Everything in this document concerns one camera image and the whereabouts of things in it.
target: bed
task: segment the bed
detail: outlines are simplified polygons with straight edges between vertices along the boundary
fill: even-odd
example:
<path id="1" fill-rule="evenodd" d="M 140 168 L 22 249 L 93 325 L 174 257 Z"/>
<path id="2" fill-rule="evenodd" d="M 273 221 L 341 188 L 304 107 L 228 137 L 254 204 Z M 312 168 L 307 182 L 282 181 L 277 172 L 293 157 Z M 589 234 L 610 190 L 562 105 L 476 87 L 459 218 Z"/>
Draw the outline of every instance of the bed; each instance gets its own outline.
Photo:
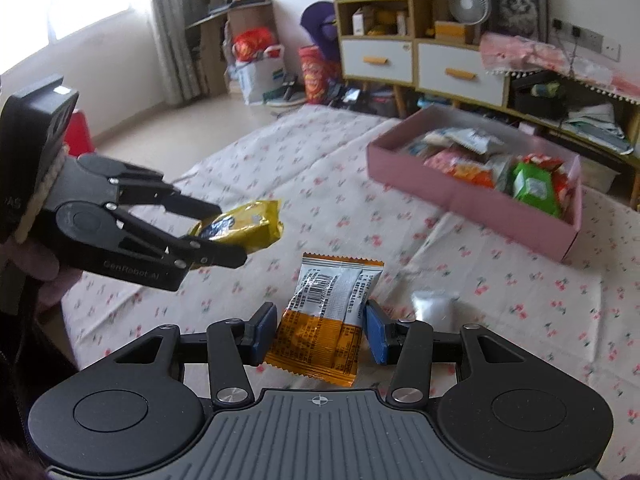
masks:
<path id="1" fill-rule="evenodd" d="M 248 319 L 263 301 L 281 313 L 305 251 L 383 260 L 373 296 L 387 310 L 408 314 L 414 290 L 458 293 L 458 324 L 484 324 L 597 390 L 615 420 L 600 472 L 612 479 L 640 472 L 640 216 L 584 189 L 582 231 L 557 264 L 369 180 L 367 143 L 394 124 L 307 105 L 197 164 L 176 186 L 223 210 L 280 199 L 283 238 L 241 269 L 190 272 L 175 293 L 85 273 L 63 300 L 80 367 L 162 323 L 202 332 L 216 320 Z M 150 206 L 134 213 L 174 234 L 192 224 Z M 264 387 L 333 388 L 268 365 L 247 373 L 256 394 Z M 391 373 L 363 348 L 354 386 L 384 394 Z M 189 365 L 185 382 L 209 396 L 204 366 Z M 454 382 L 452 366 L 435 365 L 431 394 Z"/>

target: person's hand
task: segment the person's hand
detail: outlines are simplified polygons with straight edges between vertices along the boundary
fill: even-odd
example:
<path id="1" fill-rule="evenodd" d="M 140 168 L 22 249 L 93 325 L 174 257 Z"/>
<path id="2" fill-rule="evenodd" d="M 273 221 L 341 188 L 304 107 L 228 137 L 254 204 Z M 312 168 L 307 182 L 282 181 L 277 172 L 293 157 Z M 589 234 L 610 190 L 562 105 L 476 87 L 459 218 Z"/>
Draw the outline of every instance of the person's hand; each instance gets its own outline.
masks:
<path id="1" fill-rule="evenodd" d="M 30 239 L 18 245 L 10 237 L 0 246 L 0 261 L 4 258 L 11 260 L 22 272 L 44 282 L 38 292 L 38 310 L 58 303 L 82 276 L 82 270 L 60 265 L 53 252 Z"/>

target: white drawer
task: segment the white drawer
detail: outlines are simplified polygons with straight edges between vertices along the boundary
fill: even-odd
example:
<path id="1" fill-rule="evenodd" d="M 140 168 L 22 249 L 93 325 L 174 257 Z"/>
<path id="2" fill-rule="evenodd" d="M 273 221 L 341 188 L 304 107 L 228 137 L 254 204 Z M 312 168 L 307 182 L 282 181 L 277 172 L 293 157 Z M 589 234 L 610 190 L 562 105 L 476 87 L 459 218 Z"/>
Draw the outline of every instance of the white drawer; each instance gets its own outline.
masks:
<path id="1" fill-rule="evenodd" d="M 504 76 L 488 74 L 475 50 L 419 43 L 417 86 L 421 90 L 502 106 Z"/>
<path id="2" fill-rule="evenodd" d="M 342 40 L 344 77 L 414 81 L 410 41 Z"/>

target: floor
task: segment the floor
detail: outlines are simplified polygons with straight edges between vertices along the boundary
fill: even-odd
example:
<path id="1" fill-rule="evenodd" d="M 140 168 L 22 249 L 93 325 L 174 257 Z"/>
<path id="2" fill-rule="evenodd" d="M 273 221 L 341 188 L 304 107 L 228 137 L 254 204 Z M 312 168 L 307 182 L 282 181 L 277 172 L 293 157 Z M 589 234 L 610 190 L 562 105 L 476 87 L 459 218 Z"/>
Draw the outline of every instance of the floor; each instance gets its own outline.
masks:
<path id="1" fill-rule="evenodd" d="M 117 134 L 109 134 L 97 151 L 140 166 L 162 171 L 171 181 L 194 164 L 276 119 L 269 108 L 246 106 L 238 96 L 203 99 L 148 117 Z M 41 319 L 49 338 L 73 358 L 59 309 Z"/>

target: picture frame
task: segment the picture frame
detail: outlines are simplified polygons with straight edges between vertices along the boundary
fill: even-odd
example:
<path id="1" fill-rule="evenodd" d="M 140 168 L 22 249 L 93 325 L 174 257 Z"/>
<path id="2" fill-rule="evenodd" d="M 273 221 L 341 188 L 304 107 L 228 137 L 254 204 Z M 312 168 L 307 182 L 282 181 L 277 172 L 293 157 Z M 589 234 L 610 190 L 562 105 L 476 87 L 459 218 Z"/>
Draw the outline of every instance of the picture frame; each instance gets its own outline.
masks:
<path id="1" fill-rule="evenodd" d="M 487 30 L 528 40 L 548 40 L 548 0 L 490 0 Z"/>

